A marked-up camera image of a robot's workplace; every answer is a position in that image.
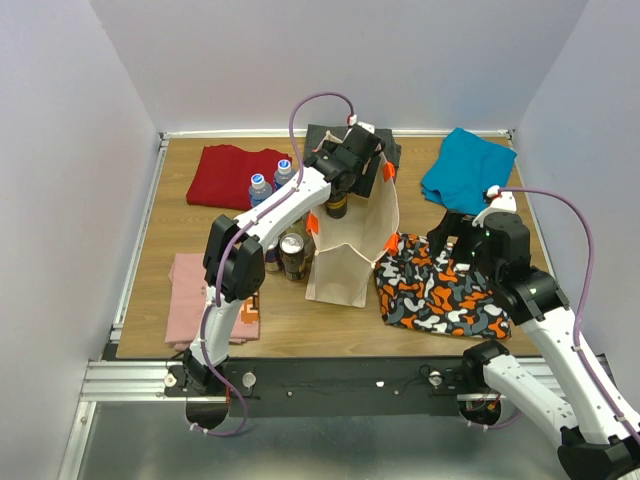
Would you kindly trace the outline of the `silver top can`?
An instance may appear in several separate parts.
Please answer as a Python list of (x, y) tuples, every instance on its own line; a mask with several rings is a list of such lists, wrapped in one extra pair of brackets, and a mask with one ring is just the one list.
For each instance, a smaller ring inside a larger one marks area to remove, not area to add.
[(344, 192), (331, 195), (325, 202), (327, 215), (332, 219), (341, 219), (346, 215), (348, 209), (348, 197)]
[(280, 239), (279, 248), (286, 278), (302, 280), (306, 272), (303, 238), (296, 233), (285, 234)]

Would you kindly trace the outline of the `beige canvas tote bag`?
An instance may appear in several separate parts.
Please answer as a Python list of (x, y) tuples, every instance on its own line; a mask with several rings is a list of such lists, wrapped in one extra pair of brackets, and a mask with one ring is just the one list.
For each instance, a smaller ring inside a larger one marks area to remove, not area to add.
[[(381, 161), (370, 197), (347, 194), (346, 215), (330, 218), (325, 202), (333, 195), (332, 181), (345, 171), (355, 172), (373, 157)], [(315, 252), (305, 298), (362, 308), (376, 262), (391, 248), (399, 227), (394, 170), (383, 152), (383, 141), (358, 126), (342, 140), (326, 133), (305, 158), (304, 177), (322, 185), (320, 200), (310, 208), (307, 221)]]

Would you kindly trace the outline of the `blue cap bottle front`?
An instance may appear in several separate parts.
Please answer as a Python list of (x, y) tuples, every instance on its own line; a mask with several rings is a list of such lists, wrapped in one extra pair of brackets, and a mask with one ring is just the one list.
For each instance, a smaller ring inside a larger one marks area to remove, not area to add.
[(282, 188), (295, 176), (295, 174), (296, 170), (293, 168), (291, 160), (279, 160), (273, 177), (274, 189), (278, 190)]

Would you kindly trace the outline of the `blue cap water bottle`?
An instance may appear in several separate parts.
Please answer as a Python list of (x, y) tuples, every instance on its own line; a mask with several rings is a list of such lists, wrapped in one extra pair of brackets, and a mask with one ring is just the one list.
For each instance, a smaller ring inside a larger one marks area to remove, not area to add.
[(250, 207), (254, 208), (264, 200), (269, 198), (273, 193), (273, 187), (266, 181), (265, 177), (256, 173), (251, 176), (251, 183), (249, 186), (249, 201)]

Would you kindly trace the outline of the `red top can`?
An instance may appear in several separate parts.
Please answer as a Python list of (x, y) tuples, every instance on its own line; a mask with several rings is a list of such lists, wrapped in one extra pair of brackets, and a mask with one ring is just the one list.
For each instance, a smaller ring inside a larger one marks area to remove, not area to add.
[(282, 268), (280, 249), (278, 241), (275, 240), (267, 247), (265, 253), (265, 270), (267, 273), (276, 273), (281, 271)]

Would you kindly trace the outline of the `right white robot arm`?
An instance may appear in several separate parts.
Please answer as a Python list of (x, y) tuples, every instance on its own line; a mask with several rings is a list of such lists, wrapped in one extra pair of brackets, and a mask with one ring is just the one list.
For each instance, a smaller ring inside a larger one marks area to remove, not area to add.
[(532, 340), (559, 384), (556, 395), (495, 340), (467, 349), (460, 379), (469, 390), (506, 396), (551, 441), (572, 479), (619, 479), (639, 467), (639, 414), (622, 397), (578, 331), (569, 300), (531, 264), (530, 231), (514, 212), (488, 208), (476, 218), (448, 211), (427, 239), (485, 277), (494, 299)]

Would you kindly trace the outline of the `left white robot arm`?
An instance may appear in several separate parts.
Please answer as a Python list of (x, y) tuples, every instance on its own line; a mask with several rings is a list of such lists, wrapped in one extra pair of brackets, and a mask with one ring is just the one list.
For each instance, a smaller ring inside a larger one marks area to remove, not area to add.
[(212, 224), (203, 266), (211, 299), (199, 332), (183, 357), (187, 382), (201, 395), (222, 380), (218, 365), (229, 355), (232, 329), (244, 300), (265, 280), (267, 248), (296, 220), (336, 194), (368, 193), (384, 142), (371, 124), (358, 122), (341, 142), (326, 140), (296, 176), (256, 207)]

